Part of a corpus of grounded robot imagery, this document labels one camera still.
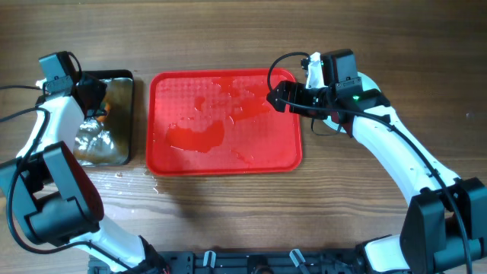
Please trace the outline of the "green and orange sponge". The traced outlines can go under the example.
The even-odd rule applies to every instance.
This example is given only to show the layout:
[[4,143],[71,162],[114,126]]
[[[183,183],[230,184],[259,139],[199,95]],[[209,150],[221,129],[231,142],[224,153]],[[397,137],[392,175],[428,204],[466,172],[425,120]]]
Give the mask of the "green and orange sponge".
[[110,113],[111,106],[107,102],[102,102],[100,105],[100,109],[94,114],[94,118],[99,123],[103,123],[104,120],[107,118],[108,114]]

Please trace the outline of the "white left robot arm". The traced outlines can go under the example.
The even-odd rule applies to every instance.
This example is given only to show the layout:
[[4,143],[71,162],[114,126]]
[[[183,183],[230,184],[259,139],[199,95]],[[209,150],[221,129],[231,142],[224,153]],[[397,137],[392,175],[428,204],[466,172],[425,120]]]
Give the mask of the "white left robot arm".
[[45,79],[33,111],[38,120],[27,150],[1,165],[1,188],[11,236],[24,250],[47,255],[77,247],[112,271],[168,273],[170,266],[141,236],[105,216],[96,187],[72,153],[80,125],[101,109],[107,79],[128,70],[84,72]]

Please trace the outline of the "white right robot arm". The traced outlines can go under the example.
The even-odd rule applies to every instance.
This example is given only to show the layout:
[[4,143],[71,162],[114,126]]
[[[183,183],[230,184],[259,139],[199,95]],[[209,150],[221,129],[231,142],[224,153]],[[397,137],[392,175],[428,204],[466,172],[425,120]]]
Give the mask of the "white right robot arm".
[[268,86],[279,112],[330,119],[380,162],[408,204],[398,235],[356,248],[356,273],[473,271],[486,256],[486,187],[445,167],[409,132],[380,88],[365,76],[328,84]]

